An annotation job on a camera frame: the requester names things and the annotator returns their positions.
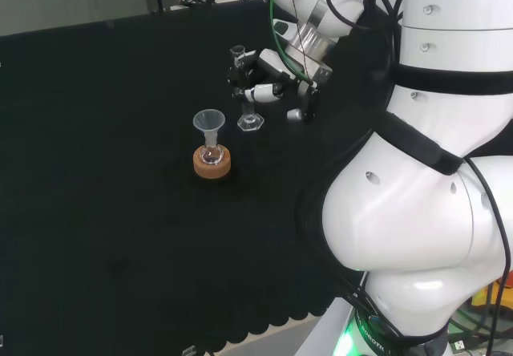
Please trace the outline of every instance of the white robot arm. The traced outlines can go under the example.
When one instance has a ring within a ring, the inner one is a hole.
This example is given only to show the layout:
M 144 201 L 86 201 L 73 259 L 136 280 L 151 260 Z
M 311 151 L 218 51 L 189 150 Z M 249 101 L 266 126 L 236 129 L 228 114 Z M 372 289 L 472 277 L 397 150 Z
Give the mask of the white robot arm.
M 299 34 L 311 34 L 313 45 L 351 31 L 326 0 L 276 4 L 297 16 Z M 333 4 L 351 22 L 362 13 L 362 0 Z M 455 159 L 495 138 L 513 117 L 511 7 L 513 0 L 404 0 L 402 80 L 387 113 Z M 315 82 L 324 55 L 309 47 L 298 39 L 286 53 L 311 63 L 307 75 Z M 430 341 L 441 338 L 442 345 L 432 355 L 451 354 L 444 328 L 468 297 L 503 275 L 504 237 L 491 195 L 468 164 L 442 173 L 399 145 L 374 133 L 343 169 L 325 198 L 325 238 L 344 266 L 370 271 L 366 295 L 401 335 L 436 334 Z M 513 237 L 513 157 L 475 164 Z M 355 319 L 359 353 L 379 354 L 368 346 L 377 336 Z

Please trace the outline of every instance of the green light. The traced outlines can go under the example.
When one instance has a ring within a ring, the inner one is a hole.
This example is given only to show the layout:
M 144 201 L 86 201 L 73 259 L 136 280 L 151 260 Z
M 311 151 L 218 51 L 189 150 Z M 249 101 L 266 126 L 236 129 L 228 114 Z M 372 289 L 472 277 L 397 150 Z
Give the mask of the green light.
M 347 331 L 338 339 L 333 356 L 347 356 L 352 348 L 353 339 L 351 338 L 351 333 L 348 328 Z

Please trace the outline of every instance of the black cloth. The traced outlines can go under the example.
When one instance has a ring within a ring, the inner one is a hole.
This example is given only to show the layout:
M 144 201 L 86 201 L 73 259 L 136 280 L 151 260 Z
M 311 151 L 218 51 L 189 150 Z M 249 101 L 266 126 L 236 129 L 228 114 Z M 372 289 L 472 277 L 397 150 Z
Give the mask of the black cloth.
M 3 352 L 218 350 L 329 306 L 333 278 L 298 243 L 293 206 L 386 100 L 384 41 L 339 43 L 313 123 L 285 119 L 290 95 L 246 134 L 226 81 L 236 44 L 272 46 L 260 0 L 0 40 Z M 215 184 L 192 168 L 192 117 L 212 107 L 233 161 Z

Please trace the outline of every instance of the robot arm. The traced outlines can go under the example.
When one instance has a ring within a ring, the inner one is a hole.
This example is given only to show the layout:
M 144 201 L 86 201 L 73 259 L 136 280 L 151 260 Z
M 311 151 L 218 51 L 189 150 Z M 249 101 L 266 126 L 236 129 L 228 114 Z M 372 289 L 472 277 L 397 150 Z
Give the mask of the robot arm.
M 364 11 L 363 0 L 331 0 L 335 9 L 351 22 L 356 22 Z M 279 51 L 263 50 L 258 55 L 258 66 L 274 79 L 288 81 L 287 86 L 295 86 L 301 107 L 289 111 L 289 119 L 313 119 L 319 102 L 319 90 L 328 82 L 332 69 L 323 61 L 325 56 L 337 44 L 340 37 L 352 30 L 351 26 L 341 22 L 332 13 L 327 0 L 274 0 L 274 3 L 298 19 L 290 23 L 274 19 L 274 30 L 278 38 L 287 44 L 286 58 L 294 69 L 287 67 Z M 304 76 L 309 86 L 303 83 Z M 281 98 L 285 87 L 277 90 L 270 86 L 240 87 L 250 102 L 270 103 Z

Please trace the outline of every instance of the black strap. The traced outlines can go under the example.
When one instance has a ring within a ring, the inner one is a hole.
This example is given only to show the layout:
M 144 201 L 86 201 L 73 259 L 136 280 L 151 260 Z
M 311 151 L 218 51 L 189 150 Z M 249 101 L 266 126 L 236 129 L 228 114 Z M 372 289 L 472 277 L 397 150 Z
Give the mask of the black strap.
M 358 311 L 355 312 L 354 321 L 360 331 L 360 335 L 367 343 L 369 348 L 378 356 L 391 356 L 393 354 L 404 354 L 407 350 L 411 350 L 421 344 L 427 344 L 446 335 L 449 322 L 444 325 L 438 332 L 428 336 L 405 336 L 403 338 L 387 339 L 381 336 L 374 326 L 363 318 Z M 443 338 L 445 350 L 447 344 L 447 336 Z
M 378 117 L 374 131 L 401 152 L 443 175 L 456 173 L 463 163 L 462 158 L 442 149 L 436 142 L 388 111 Z
M 419 91 L 457 95 L 504 95 L 513 93 L 513 71 L 471 72 L 422 69 L 402 64 L 392 68 L 396 85 Z

